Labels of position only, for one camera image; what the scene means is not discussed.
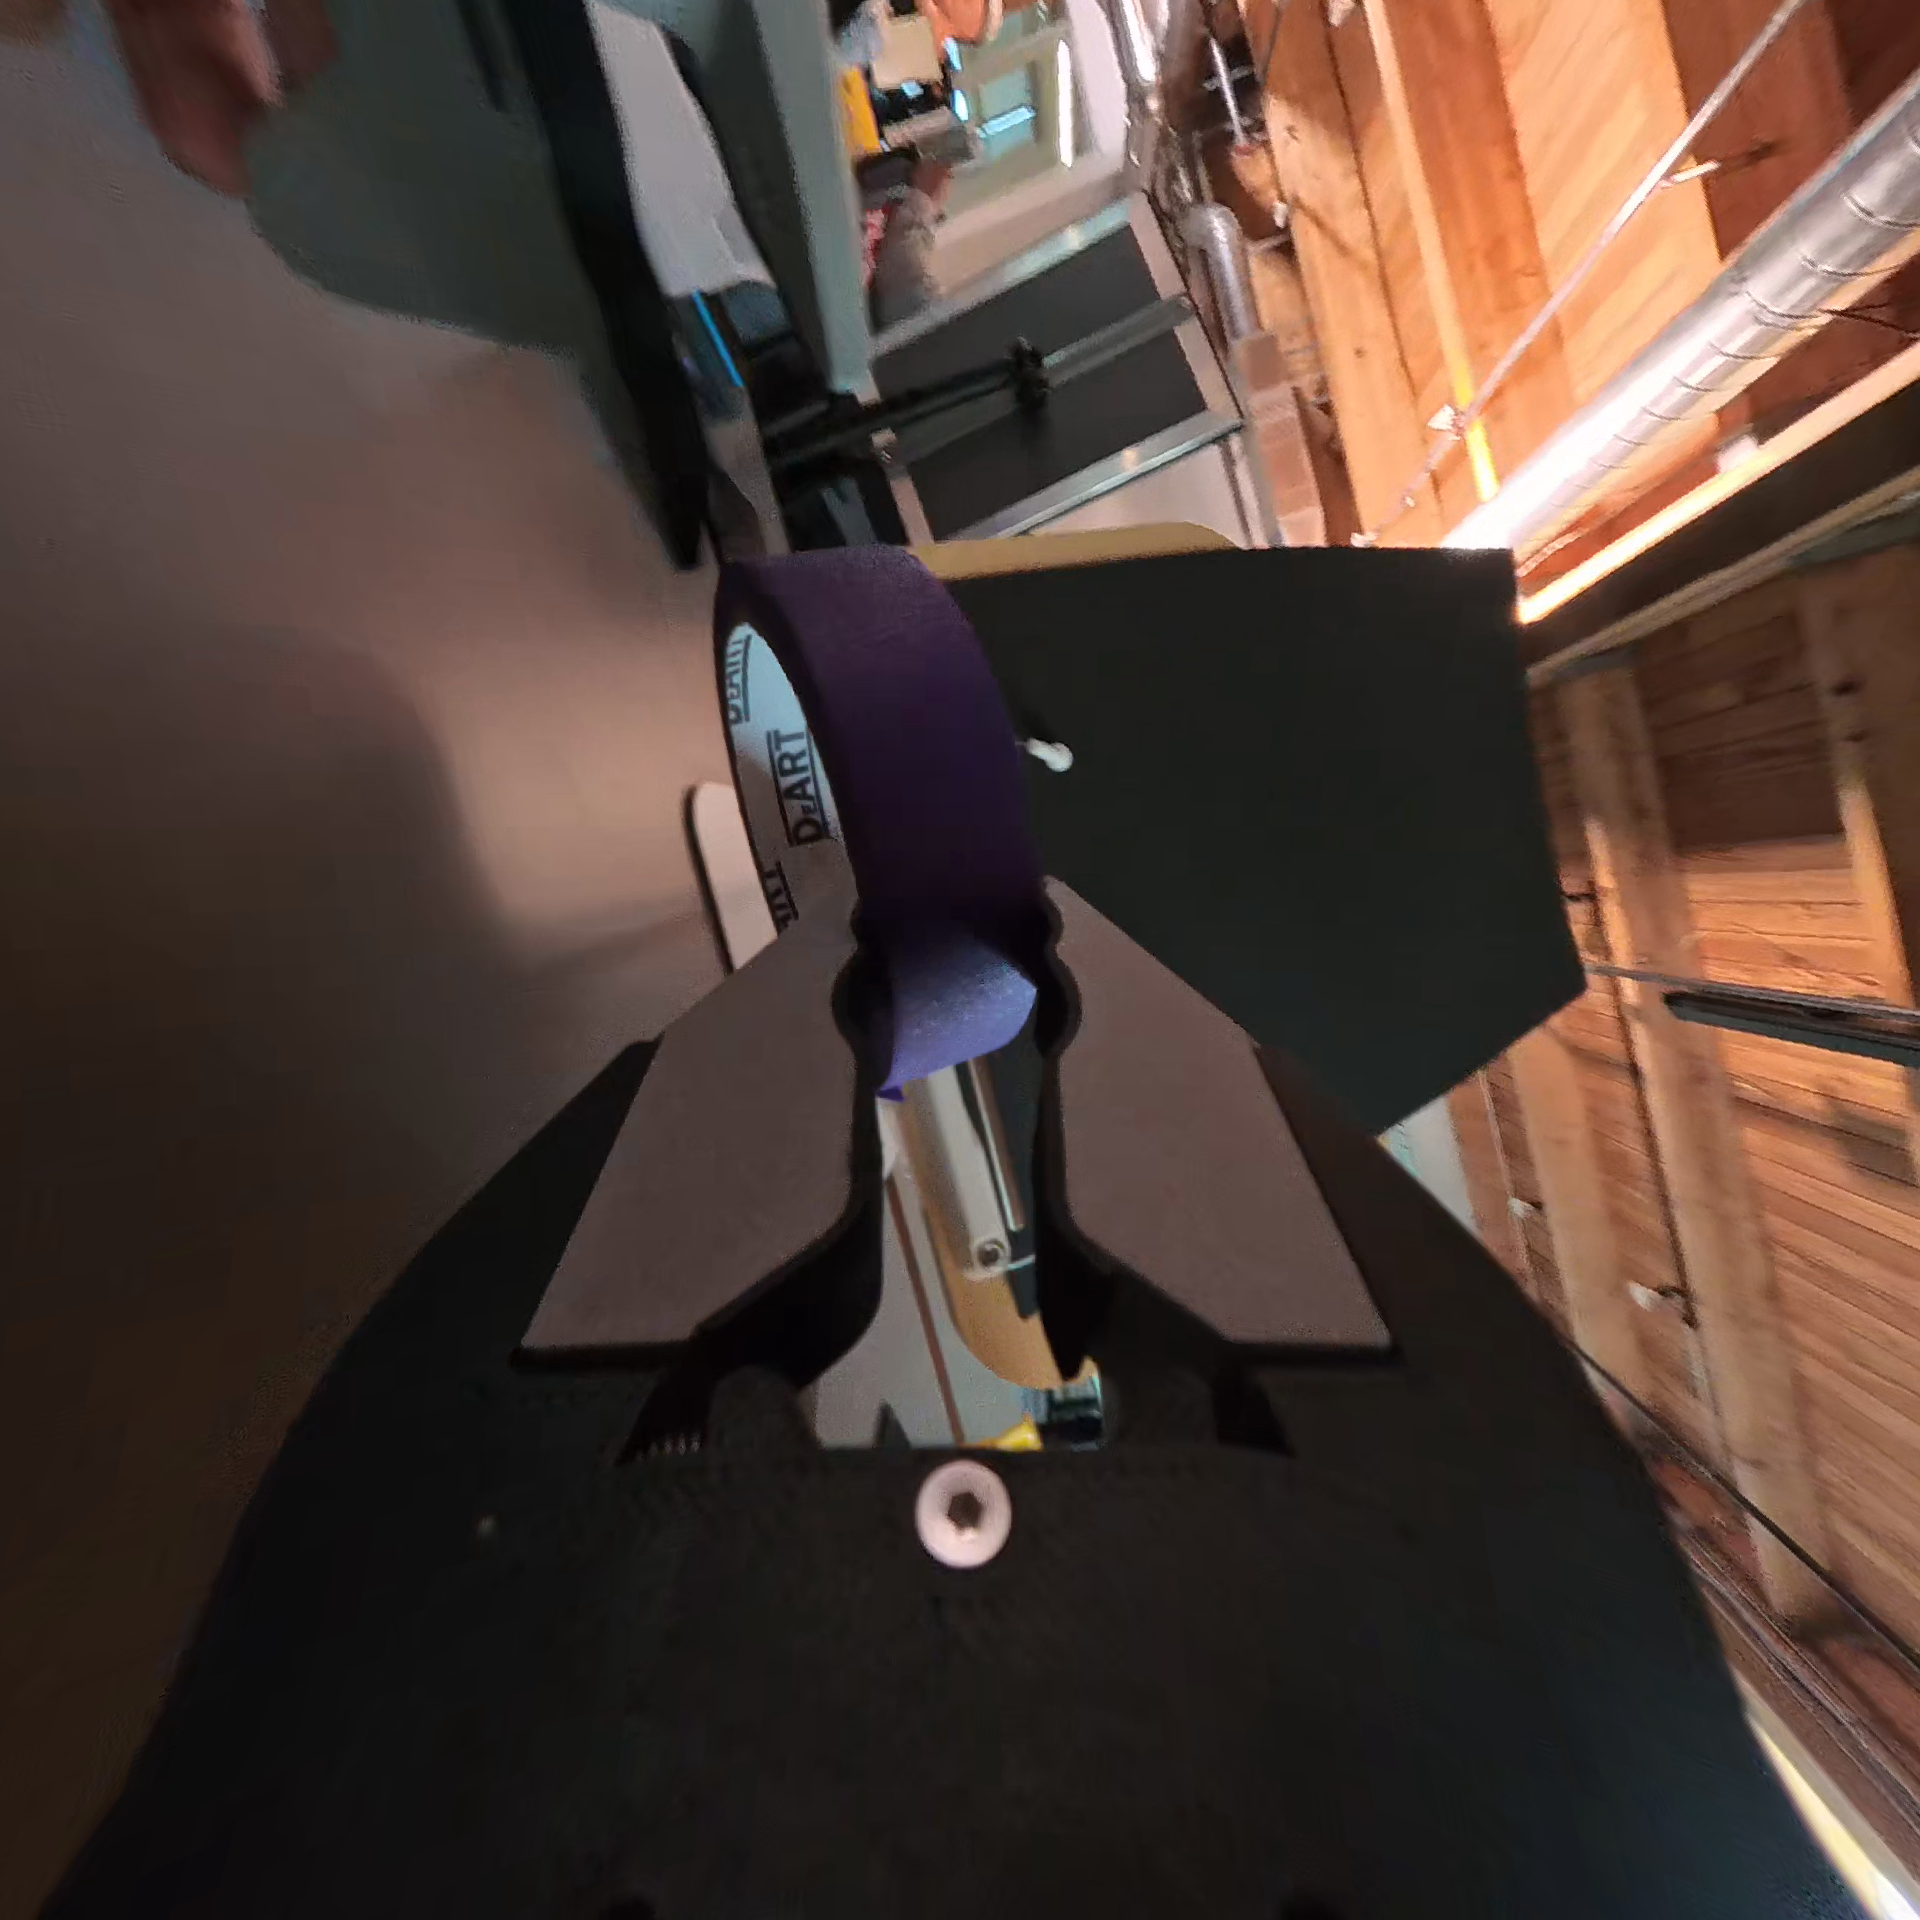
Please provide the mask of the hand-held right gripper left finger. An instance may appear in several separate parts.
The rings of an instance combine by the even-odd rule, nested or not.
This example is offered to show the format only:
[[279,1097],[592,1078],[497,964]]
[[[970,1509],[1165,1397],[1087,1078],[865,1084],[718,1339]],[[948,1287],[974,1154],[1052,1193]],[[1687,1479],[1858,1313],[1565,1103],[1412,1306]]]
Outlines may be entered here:
[[535,1316],[535,1362],[828,1373],[879,1303],[873,1076],[841,1022],[850,906],[775,938],[650,1051]]

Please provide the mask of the silver ventilation duct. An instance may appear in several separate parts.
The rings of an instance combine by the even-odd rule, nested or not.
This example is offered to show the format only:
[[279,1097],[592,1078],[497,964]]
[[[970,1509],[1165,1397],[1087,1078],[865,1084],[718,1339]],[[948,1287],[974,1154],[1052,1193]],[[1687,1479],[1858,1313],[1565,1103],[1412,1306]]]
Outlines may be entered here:
[[1552,533],[1896,271],[1916,235],[1917,78],[1908,75],[1442,546],[1519,548]]

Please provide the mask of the black wooden book stand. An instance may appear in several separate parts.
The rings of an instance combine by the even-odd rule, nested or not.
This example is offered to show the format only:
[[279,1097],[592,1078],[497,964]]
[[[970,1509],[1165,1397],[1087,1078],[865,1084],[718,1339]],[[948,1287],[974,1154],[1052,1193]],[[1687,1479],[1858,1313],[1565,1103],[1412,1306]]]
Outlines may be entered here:
[[1220,546],[942,582],[1013,715],[1045,892],[1258,1046],[1388,1323],[1384,1362],[1333,1365],[1429,1377],[1484,1417],[1582,1403],[1375,1145],[1576,991],[1509,567]]

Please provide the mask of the person's left forearm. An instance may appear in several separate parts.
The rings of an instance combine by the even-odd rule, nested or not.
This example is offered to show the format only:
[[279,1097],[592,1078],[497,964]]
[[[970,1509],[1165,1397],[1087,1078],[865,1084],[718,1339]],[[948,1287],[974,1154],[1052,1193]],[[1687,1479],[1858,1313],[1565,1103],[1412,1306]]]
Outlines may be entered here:
[[209,193],[249,193],[249,137],[336,55],[325,2],[105,2],[161,155]]

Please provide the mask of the linear ceiling light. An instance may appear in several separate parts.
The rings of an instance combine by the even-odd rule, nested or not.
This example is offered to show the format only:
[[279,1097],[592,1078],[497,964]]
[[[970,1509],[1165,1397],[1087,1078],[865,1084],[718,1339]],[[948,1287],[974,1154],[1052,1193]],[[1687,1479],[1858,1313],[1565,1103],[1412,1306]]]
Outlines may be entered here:
[[1855,527],[1916,515],[1916,389],[1807,443],[1788,435],[1695,487],[1519,574],[1526,657],[1543,659],[1692,591],[1737,591]]

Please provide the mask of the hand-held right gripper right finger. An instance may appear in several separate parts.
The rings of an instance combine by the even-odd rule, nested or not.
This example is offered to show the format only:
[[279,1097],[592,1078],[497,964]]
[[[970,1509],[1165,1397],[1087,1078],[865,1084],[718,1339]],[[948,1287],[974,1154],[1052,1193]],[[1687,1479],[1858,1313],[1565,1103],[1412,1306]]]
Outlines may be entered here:
[[1047,929],[1034,1241],[1055,1362],[1384,1362],[1255,1039],[1061,881]]

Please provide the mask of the dark glass partition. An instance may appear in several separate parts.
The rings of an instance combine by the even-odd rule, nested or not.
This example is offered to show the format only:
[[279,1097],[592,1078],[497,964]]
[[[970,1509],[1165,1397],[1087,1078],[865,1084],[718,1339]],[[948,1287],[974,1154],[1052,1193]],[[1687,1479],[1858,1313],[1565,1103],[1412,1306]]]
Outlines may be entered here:
[[1242,413],[1143,194],[992,268],[877,340],[896,397],[1016,345],[1039,351],[1034,412],[989,395],[910,425],[879,466],[911,545],[1196,523],[1262,545]]

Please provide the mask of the purple tape roll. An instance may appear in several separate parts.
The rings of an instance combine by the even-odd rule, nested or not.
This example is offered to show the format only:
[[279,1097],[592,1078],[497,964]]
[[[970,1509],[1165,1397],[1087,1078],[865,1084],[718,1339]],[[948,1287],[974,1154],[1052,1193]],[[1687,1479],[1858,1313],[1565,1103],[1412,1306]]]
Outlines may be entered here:
[[1049,914],[1021,750],[945,586],[897,546],[721,564],[713,663],[775,931],[848,900],[877,1087],[1008,1045]]

